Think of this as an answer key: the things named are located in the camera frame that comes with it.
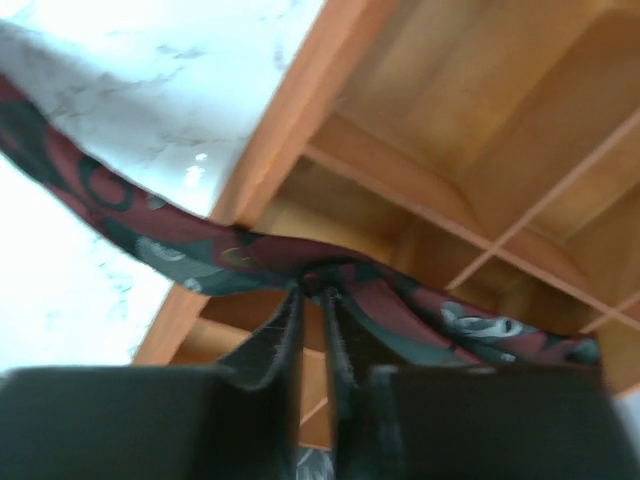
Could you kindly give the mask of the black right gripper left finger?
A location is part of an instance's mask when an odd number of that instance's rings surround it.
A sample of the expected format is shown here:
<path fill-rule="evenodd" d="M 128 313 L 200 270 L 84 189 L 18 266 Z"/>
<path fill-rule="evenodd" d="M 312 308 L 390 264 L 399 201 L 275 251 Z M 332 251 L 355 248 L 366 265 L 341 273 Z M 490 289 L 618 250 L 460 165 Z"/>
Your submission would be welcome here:
<path fill-rule="evenodd" d="M 5 479 L 292 479 L 303 294 L 215 363 L 42 367 L 1 383 Z"/>

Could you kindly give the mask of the dark red patterned tie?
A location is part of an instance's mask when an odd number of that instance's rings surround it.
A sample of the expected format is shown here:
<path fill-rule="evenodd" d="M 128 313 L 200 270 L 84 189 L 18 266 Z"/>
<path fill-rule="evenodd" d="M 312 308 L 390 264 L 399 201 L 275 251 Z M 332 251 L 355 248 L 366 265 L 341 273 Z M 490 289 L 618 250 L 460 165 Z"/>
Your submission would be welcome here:
<path fill-rule="evenodd" d="M 1 150 L 89 226 L 193 292 L 225 297 L 299 286 L 315 299 L 331 292 L 351 319 L 416 364 L 600 362 L 591 338 L 492 314 L 363 253 L 194 216 L 81 151 L 8 80 L 1 83 Z"/>

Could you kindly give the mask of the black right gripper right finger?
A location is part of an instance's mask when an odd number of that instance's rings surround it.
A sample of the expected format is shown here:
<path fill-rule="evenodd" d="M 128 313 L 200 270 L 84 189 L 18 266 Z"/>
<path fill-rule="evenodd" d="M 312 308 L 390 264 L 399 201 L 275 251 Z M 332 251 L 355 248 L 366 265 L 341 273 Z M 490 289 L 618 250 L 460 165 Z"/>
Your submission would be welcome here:
<path fill-rule="evenodd" d="M 619 479 L 623 428 L 579 367 L 405 363 L 323 296 L 339 479 Z"/>

